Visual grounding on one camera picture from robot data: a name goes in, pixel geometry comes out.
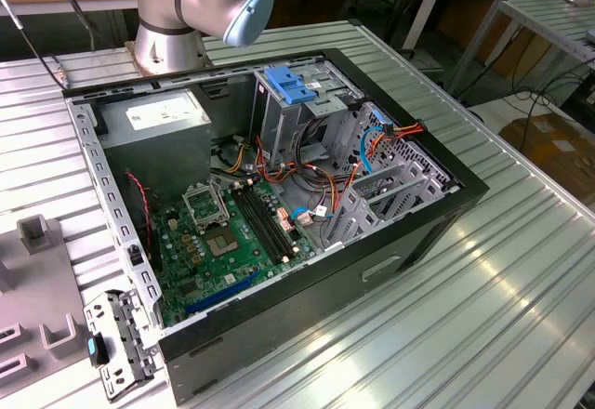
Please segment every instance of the red cable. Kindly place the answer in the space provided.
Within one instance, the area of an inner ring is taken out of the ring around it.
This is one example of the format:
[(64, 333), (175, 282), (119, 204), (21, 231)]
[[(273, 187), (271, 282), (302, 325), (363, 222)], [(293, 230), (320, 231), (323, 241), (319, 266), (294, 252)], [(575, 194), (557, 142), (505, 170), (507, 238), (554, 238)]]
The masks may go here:
[(128, 177), (130, 179), (132, 179), (137, 184), (137, 187), (139, 188), (139, 191), (140, 191), (140, 195), (142, 195), (142, 202), (143, 202), (144, 208), (145, 208), (145, 222), (147, 224), (147, 250), (151, 251), (151, 220), (149, 217), (149, 202), (147, 201), (147, 195), (145, 194), (145, 188), (142, 186), (142, 184), (140, 184), (139, 179), (136, 178), (134, 175), (132, 175), (130, 172), (126, 172), (126, 174), (128, 175)]

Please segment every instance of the wire bundle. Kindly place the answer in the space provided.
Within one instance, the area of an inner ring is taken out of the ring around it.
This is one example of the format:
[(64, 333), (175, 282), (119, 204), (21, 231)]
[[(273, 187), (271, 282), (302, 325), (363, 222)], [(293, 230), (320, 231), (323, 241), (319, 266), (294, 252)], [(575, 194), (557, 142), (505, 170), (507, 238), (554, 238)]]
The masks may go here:
[(136, 178), (130, 172), (126, 172), (126, 175), (137, 185), (137, 188), (139, 188), (139, 192), (142, 197), (142, 204), (144, 208), (143, 210), (145, 213), (145, 223), (147, 225), (147, 250), (151, 251), (151, 214), (149, 213), (149, 201), (147, 200), (145, 187), (140, 183), (139, 179)]

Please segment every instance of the slotted aluminum surface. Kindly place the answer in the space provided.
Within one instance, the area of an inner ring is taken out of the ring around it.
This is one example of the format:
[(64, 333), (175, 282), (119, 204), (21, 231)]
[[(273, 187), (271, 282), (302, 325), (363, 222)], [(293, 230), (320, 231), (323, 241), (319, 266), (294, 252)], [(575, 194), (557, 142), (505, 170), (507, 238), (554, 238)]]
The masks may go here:
[(595, 58), (587, 31), (595, 30), (595, 6), (577, 7), (565, 0), (502, 0), (498, 7), (521, 25), (581, 61)]
[[(215, 63), (339, 47), (489, 186), (422, 263), (184, 407), (572, 407), (595, 378), (595, 217), (347, 22), (206, 41)], [(76, 86), (137, 76), (124, 50), (72, 55)], [(42, 212), (68, 238), (85, 302), (126, 287), (59, 91), (0, 65), (0, 231)], [(108, 406), (75, 364), (0, 407)], [(171, 407), (163, 369), (114, 407)]]

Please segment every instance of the metal bracket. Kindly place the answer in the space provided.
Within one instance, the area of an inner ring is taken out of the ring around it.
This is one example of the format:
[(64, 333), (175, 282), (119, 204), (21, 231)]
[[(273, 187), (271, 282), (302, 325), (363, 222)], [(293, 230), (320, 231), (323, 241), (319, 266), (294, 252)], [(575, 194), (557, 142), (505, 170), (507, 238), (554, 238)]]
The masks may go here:
[(110, 402), (144, 386), (153, 378), (154, 361), (142, 347), (132, 312), (135, 291), (109, 291), (85, 306), (86, 325), (93, 336), (101, 335), (108, 362), (99, 367), (101, 383)]

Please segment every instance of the table leg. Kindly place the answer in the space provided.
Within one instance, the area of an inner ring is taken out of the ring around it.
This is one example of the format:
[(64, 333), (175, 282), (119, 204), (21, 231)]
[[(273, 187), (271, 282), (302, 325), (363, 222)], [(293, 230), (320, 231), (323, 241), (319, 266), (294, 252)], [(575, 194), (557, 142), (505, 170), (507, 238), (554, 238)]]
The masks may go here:
[(469, 64), (475, 57), (475, 54), (477, 54), (477, 51), (480, 49), (480, 45), (482, 44), (483, 39), (492, 29), (492, 25), (494, 25), (494, 19), (496, 18), (497, 13), (500, 11), (499, 6), (500, 0), (494, 0), (494, 3), (490, 7), (490, 10), (487, 12), (485, 18), (483, 19), (482, 24), (478, 28), (477, 32), (475, 32), (475, 34), (473, 35), (473, 38), (469, 42), (467, 49), (465, 49), (463, 57), (455, 67), (455, 72), (451, 77), (450, 83), (446, 86), (446, 91), (449, 94), (453, 96), (455, 95), (455, 90), (460, 84), (461, 80), (463, 79), (463, 76), (467, 72)]
[(502, 36), (498, 40), (498, 43), (496, 44), (496, 46), (494, 46), (494, 49), (490, 53), (490, 56), (485, 61), (485, 66), (488, 66), (490, 63), (492, 63), (500, 55), (500, 53), (504, 51), (504, 48), (506, 47), (507, 43), (517, 32), (518, 29), (519, 22), (516, 20), (511, 21), (509, 27), (506, 29), (506, 31), (502, 33)]
[(421, 35), (421, 32), (424, 31), (424, 26), (426, 26), (428, 17), (430, 16), (435, 4), (436, 0), (423, 0), (421, 2), (416, 19), (414, 20), (413, 25), (409, 30), (409, 34), (407, 35), (407, 38), (403, 44), (403, 49), (413, 49), (416, 47), (417, 39)]
[(517, 32), (520, 26), (521, 24), (516, 20), (510, 22), (510, 25), (508, 26), (506, 31), (504, 31), (500, 36), (500, 39), (498, 40), (496, 46), (494, 46), (494, 49), (490, 53), (490, 56), (485, 60), (484, 65), (486, 67), (494, 60), (496, 60), (497, 57), (500, 56), (500, 54), (502, 54), (502, 51), (504, 51), (504, 48), (506, 48), (506, 45), (509, 44), (510, 39)]

